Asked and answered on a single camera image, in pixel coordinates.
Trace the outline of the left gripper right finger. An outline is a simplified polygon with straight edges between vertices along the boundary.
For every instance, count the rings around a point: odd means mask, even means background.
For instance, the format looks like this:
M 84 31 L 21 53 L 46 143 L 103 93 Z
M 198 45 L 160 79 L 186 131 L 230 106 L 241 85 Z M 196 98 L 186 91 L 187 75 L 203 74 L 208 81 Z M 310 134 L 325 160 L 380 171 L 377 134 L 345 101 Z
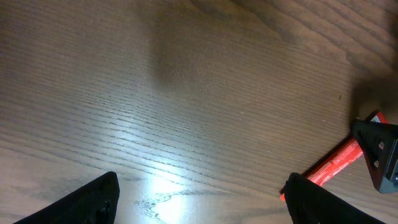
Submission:
M 285 183 L 284 197 L 294 224 L 381 222 L 295 172 L 290 174 Z

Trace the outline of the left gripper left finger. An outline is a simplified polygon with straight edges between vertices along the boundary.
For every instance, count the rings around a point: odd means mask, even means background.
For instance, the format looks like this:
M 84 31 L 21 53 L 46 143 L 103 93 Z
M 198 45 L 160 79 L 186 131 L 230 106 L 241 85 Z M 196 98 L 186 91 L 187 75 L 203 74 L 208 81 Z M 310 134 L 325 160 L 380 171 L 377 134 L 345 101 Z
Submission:
M 120 189 L 115 172 L 107 172 L 16 224 L 113 224 Z

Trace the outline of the red packet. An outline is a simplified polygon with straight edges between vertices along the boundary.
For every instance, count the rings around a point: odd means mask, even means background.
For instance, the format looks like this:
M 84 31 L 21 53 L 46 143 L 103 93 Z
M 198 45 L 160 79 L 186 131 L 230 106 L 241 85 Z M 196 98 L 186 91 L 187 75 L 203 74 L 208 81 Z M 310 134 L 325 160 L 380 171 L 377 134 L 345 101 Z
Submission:
M 365 121 L 390 124 L 380 111 L 374 111 Z M 363 155 L 363 151 L 361 150 L 357 140 L 355 140 L 353 135 L 351 135 L 345 139 L 340 146 L 333 150 L 331 154 L 325 156 L 320 163 L 309 168 L 309 171 L 303 176 L 314 184 L 322 187 L 323 184 L 328 182 L 337 173 Z M 285 202 L 284 188 L 280 199 Z

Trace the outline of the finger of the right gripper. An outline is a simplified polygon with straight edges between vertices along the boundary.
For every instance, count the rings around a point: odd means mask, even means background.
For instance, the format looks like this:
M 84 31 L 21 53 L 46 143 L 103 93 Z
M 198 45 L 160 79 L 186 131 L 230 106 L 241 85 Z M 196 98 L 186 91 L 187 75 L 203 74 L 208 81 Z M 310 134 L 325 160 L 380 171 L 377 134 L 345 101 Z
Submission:
M 397 192 L 397 125 L 355 120 L 351 133 L 363 151 L 374 188 Z

